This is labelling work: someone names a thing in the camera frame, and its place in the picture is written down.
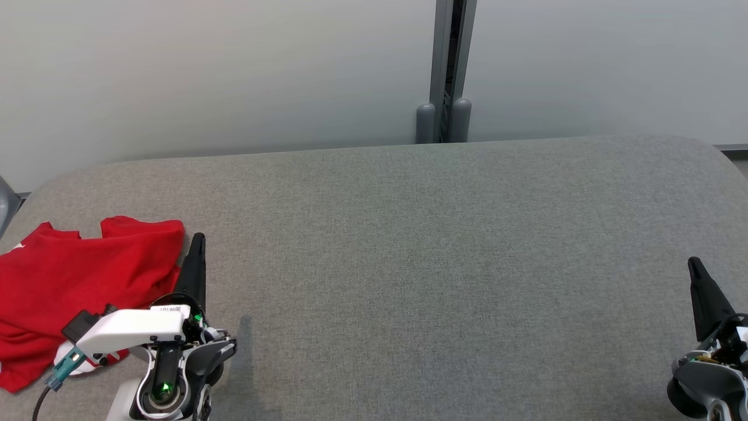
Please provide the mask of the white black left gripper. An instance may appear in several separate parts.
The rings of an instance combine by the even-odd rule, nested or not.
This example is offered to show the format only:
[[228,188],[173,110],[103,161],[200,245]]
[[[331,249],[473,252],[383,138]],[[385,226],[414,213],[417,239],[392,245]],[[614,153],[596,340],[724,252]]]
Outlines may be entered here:
[[206,236],[195,233],[174,288],[179,303],[149,309],[122,309],[99,318],[75,347],[87,357],[107,356],[131,347],[187,341],[187,326],[204,325]]

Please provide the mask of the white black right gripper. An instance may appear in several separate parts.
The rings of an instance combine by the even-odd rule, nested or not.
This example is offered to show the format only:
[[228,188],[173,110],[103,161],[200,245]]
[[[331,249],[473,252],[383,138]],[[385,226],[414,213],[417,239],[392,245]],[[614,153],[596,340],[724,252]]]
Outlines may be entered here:
[[695,338],[703,342],[716,330],[719,352],[744,353],[747,315],[734,315],[735,310],[700,258],[690,257],[687,265]]

